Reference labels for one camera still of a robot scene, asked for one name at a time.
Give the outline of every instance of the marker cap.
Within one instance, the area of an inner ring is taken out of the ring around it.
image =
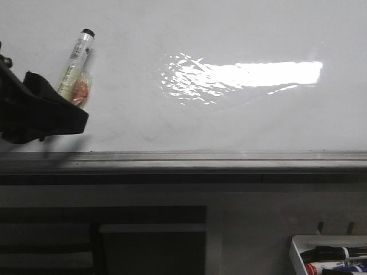
[[[342,247],[317,246],[315,247],[315,258],[318,261],[345,260],[345,251]]]
[[[322,275],[353,275],[352,272],[344,272],[344,271],[329,270],[329,269],[324,269],[321,274]]]
[[[94,32],[92,32],[91,30],[89,30],[89,29],[84,29],[83,31],[82,31],[82,33],[88,33],[91,37],[93,37],[94,38]]]
[[[304,264],[308,264],[309,262],[317,262],[317,259],[315,258],[315,249],[302,252],[300,256]]]
[[[312,264],[305,264],[304,266],[307,270],[308,275],[317,275],[317,269],[315,266],[313,266]]]

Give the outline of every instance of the plastic bag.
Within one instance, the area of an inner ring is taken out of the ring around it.
[[[83,71],[74,86],[71,103],[79,108],[83,108],[89,98],[91,86],[92,77],[87,72]]]

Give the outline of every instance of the black cap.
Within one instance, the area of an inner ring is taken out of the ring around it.
[[[330,269],[324,269],[321,271],[322,275],[350,275],[353,274],[352,272],[345,272],[340,270],[330,270]]]
[[[345,260],[345,251],[342,247],[316,246],[315,257],[317,261]]]
[[[302,252],[300,254],[300,257],[302,258],[304,264],[308,264],[310,262],[317,262],[317,259],[315,258],[315,249]]]
[[[94,32],[92,32],[91,30],[89,30],[89,29],[84,29],[83,31],[82,31],[82,33],[88,33],[91,37],[93,37],[94,38]]]

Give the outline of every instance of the dry erase marker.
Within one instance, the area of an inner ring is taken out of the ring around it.
[[[344,272],[339,270],[324,269],[322,275],[367,275],[367,272]]]
[[[367,259],[367,247],[315,247],[317,261]]]
[[[84,29],[70,55],[67,66],[61,75],[56,91],[64,99],[71,101],[72,92],[94,42],[94,32]]]
[[[367,272],[367,268],[364,265],[353,265],[347,268],[338,268],[339,271],[350,271],[350,272]]]

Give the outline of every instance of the metal ledge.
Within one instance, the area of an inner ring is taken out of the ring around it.
[[[367,152],[0,153],[0,174],[365,172]]]

